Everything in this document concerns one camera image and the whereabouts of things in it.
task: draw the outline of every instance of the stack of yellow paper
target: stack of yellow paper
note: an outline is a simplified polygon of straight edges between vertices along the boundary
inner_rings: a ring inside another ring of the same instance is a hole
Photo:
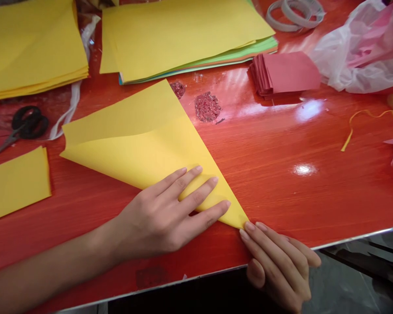
[[[136,83],[274,52],[273,29],[248,0],[163,0],[103,11],[101,73]]]
[[[49,196],[46,148],[38,147],[0,165],[0,217]]]
[[[69,84],[88,71],[73,0],[0,7],[0,99]]]
[[[200,164],[202,174],[180,198],[217,176],[216,188],[198,209],[228,199],[231,206],[220,221],[243,228],[248,220],[166,80],[63,125],[63,130],[66,146],[62,157],[140,189],[177,169]]]

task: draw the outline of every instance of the stack of green paper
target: stack of green paper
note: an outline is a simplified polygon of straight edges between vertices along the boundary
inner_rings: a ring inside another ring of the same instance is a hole
[[[103,11],[100,73],[121,84],[245,62],[275,52],[273,29],[248,0],[163,0]]]

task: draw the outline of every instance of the wrist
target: wrist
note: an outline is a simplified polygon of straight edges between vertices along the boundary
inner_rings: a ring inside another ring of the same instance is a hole
[[[115,225],[116,221],[112,219],[88,234],[89,249],[93,256],[111,267],[124,261],[118,253],[121,246],[121,240],[117,235],[117,228]]]

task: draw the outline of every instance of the yellow paper triangle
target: yellow paper triangle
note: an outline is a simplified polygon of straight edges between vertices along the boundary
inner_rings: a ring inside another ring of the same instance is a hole
[[[181,194],[183,199],[209,177],[219,182],[198,210],[228,199],[220,221],[242,228],[248,220],[210,152],[164,80],[116,104],[63,126],[61,156],[144,189],[182,167],[200,164],[202,174]]]
[[[0,165],[0,217],[51,196],[43,147]]]

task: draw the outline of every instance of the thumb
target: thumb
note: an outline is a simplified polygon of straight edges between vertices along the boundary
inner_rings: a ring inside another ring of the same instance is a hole
[[[249,262],[246,275],[255,288],[261,289],[265,285],[265,271],[257,260],[252,259]]]

